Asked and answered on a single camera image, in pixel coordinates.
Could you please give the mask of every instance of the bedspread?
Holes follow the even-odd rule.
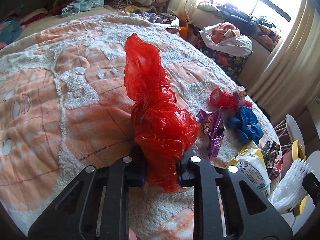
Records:
[[[132,33],[160,49],[177,103],[192,114],[212,110],[208,97],[215,87],[236,87],[191,44],[126,12],[71,20],[1,50],[0,200],[25,234],[86,165],[111,165],[134,144],[123,49]],[[277,141],[253,106],[264,132]],[[206,146],[200,131],[193,148],[201,155]],[[242,147],[226,130],[216,163],[227,163]],[[129,194],[129,225],[143,239],[175,239],[167,235],[169,220],[185,208],[192,212],[192,188],[177,194],[133,188]],[[177,239],[190,239],[188,230]]]

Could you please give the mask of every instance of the bed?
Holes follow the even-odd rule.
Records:
[[[0,201],[24,234],[86,165],[111,165],[134,145],[123,49],[132,33],[160,49],[177,103],[192,114],[213,110],[208,97],[215,87],[236,88],[177,35],[137,14],[102,9],[35,22],[0,51]],[[253,111],[279,143],[254,103]],[[193,150],[202,156],[206,146],[200,131]],[[226,165],[243,146],[227,129],[215,164]],[[129,226],[141,239],[192,239],[193,200],[192,188],[176,194],[131,189]]]

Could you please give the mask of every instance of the orange towel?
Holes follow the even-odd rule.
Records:
[[[228,30],[231,30],[232,36],[239,37],[240,31],[231,23],[221,23],[219,27],[215,28],[212,32],[211,39],[215,44],[218,44],[220,41],[224,41],[226,38],[224,35]]]

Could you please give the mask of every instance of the white bristles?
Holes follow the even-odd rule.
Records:
[[[304,160],[295,160],[278,187],[271,194],[269,201],[280,214],[292,210],[306,195],[302,187],[303,178],[312,172]]]

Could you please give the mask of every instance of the white plastic bag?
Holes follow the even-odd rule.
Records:
[[[308,195],[302,186],[304,177],[312,172],[311,167],[304,160],[295,160],[278,187],[272,192],[269,201],[280,214],[292,210]]]
[[[204,27],[200,31],[200,35],[204,41],[204,44],[209,48],[221,52],[228,53],[236,57],[247,57],[252,52],[252,41],[245,35],[240,37],[232,37],[218,44],[214,43],[211,39],[212,31],[219,27],[221,23]]]

